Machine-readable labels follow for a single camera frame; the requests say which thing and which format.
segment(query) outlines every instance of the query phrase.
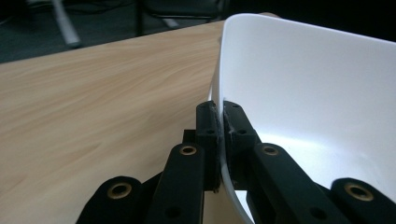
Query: chair leg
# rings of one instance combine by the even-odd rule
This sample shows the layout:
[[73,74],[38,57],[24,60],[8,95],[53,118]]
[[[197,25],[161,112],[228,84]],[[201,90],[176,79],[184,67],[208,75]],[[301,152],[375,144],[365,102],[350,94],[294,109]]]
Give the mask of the chair leg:
[[136,1],[136,37],[143,35],[143,3],[142,0]]

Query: black chair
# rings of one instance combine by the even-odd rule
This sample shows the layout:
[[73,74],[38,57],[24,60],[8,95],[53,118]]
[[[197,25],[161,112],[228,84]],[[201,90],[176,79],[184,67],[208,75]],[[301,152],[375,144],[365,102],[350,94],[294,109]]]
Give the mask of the black chair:
[[[228,0],[223,0],[225,11]],[[143,13],[161,19],[205,20],[209,22],[221,15],[219,0],[137,0],[136,36],[144,34]]]

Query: wood grain surface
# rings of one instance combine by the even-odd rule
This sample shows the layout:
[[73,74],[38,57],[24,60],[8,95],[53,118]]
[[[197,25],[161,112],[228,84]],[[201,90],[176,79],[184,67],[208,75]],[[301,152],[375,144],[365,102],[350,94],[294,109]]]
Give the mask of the wood grain surface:
[[[158,174],[195,128],[222,24],[0,64],[0,223],[75,223],[109,178]],[[235,220],[213,204],[205,223]]]

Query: gray carpet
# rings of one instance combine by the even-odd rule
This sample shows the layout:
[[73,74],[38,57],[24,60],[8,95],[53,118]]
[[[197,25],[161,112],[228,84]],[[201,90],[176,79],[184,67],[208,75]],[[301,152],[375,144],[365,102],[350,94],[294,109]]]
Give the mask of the gray carpet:
[[[102,14],[76,15],[68,13],[81,39],[81,48],[134,37],[134,6],[118,7]],[[67,8],[89,9],[87,5]],[[72,50],[64,43],[50,8],[32,10],[32,18],[13,17],[0,22],[0,63],[29,59],[37,56]],[[180,27],[193,26],[203,21],[177,21]],[[145,33],[168,31],[162,20],[145,17]]]

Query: white plastic container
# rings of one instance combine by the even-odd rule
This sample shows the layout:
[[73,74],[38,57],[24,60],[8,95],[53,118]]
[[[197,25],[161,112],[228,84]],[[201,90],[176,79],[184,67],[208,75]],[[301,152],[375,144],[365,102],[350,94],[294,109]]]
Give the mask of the white plastic container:
[[396,44],[241,14],[225,22],[212,98],[329,188],[365,181],[396,202]]

